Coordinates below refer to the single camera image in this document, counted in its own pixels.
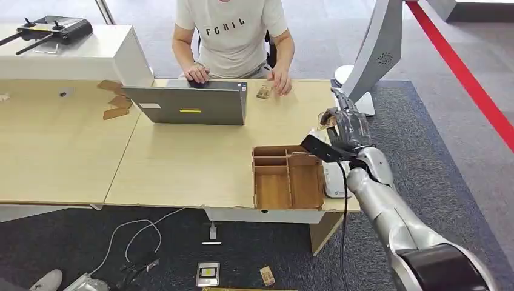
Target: laptop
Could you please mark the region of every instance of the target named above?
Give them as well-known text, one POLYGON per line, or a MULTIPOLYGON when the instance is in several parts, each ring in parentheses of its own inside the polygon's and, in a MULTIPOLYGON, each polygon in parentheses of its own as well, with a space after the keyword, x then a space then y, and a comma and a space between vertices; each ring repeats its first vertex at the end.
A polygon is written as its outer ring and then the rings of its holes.
POLYGON ((128 98, 154 123, 244 125, 246 82, 209 81, 193 88, 185 80, 167 87, 123 86, 128 98))

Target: robotic hand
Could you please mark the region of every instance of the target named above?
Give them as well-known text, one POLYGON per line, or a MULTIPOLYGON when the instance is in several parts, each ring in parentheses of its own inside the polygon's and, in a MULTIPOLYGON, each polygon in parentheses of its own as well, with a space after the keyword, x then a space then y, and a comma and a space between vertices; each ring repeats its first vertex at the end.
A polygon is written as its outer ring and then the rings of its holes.
POLYGON ((497 290, 475 255, 426 226, 398 195, 386 157, 370 145, 365 116, 341 91, 333 92, 341 109, 328 109, 320 120, 330 144, 309 135, 302 146, 325 162, 350 162, 347 186, 382 242, 396 288, 497 290))

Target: black cable on floor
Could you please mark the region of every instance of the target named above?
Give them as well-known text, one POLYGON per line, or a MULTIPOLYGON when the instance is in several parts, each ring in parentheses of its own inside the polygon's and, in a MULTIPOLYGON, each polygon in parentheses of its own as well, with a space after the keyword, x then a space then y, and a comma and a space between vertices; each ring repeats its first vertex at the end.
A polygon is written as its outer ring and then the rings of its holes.
POLYGON ((341 165, 341 162, 337 162, 342 172, 342 180, 344 181, 344 214, 342 217, 342 235, 341 235, 341 273, 342 273, 342 284, 344 290, 348 291, 348 285, 346 283, 346 272, 344 270, 344 237, 346 234, 346 220, 348 214, 348 189, 346 188, 346 172, 341 165))

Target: wooden organizer box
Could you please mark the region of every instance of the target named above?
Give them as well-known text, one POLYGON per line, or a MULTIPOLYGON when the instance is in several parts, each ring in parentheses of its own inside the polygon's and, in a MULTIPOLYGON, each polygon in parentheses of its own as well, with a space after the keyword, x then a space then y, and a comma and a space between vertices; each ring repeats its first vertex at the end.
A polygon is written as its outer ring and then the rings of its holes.
POLYGON ((255 147, 252 156, 255 208, 321 208, 324 176, 316 156, 300 145, 255 147))

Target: red line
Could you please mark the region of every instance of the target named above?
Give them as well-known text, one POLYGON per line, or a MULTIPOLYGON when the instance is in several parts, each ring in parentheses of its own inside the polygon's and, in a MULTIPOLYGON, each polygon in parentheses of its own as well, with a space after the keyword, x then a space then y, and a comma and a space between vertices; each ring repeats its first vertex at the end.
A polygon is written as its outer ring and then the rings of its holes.
POLYGON ((491 97, 482 88, 480 83, 475 79, 470 70, 462 62, 459 56, 452 49, 452 46, 444 39, 434 23, 426 15, 425 11, 417 2, 407 1, 407 5, 418 20, 420 26, 429 37, 439 54, 442 56, 446 64, 450 67, 453 74, 459 79, 462 86, 471 96, 475 104, 486 116, 487 120, 495 128, 502 137, 510 150, 514 152, 514 127, 509 120, 498 109, 491 97))

